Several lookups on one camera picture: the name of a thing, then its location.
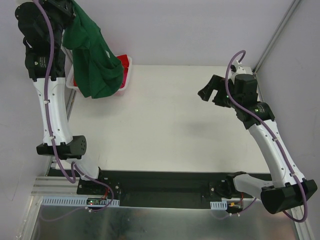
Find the green t shirt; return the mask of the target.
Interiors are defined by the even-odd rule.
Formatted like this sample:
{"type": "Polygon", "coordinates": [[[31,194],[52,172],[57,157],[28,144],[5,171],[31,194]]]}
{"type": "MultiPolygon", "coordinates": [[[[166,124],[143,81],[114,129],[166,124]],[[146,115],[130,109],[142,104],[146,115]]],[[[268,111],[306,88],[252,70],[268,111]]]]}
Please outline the green t shirt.
{"type": "Polygon", "coordinates": [[[85,98],[105,98],[121,87],[124,68],[112,53],[100,27],[76,1],[72,1],[75,18],[65,29],[62,45],[72,51],[75,82],[85,98]]]}

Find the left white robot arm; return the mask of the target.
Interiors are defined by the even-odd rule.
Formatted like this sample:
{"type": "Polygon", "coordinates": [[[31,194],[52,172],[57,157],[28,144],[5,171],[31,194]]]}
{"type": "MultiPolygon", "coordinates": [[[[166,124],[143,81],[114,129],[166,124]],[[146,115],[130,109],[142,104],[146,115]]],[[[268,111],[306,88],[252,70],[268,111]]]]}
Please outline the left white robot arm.
{"type": "Polygon", "coordinates": [[[88,157],[83,135],[73,135],[65,104],[66,55],[62,50],[63,32],[75,19],[70,0],[23,0],[15,13],[23,34],[25,67],[37,92],[43,122],[42,143],[38,155],[55,157],[60,169],[62,161],[89,181],[96,195],[103,193],[106,182],[100,179],[99,167],[88,157]]]}

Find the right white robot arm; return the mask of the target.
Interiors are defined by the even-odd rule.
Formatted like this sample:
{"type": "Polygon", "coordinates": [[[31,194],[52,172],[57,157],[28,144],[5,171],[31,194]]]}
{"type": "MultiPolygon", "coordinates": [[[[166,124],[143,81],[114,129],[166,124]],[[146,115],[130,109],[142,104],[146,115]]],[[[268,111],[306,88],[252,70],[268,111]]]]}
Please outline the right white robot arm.
{"type": "Polygon", "coordinates": [[[213,75],[197,94],[207,102],[213,91],[217,91],[213,103],[235,110],[237,118],[256,141],[271,175],[271,180],[266,181],[243,171],[231,173],[215,187],[216,193],[227,199],[249,194],[261,200],[269,213],[277,214],[304,205],[318,187],[313,179],[305,178],[292,160],[271,108],[258,100],[257,86],[251,74],[238,74],[228,83],[223,77],[213,75]]]}

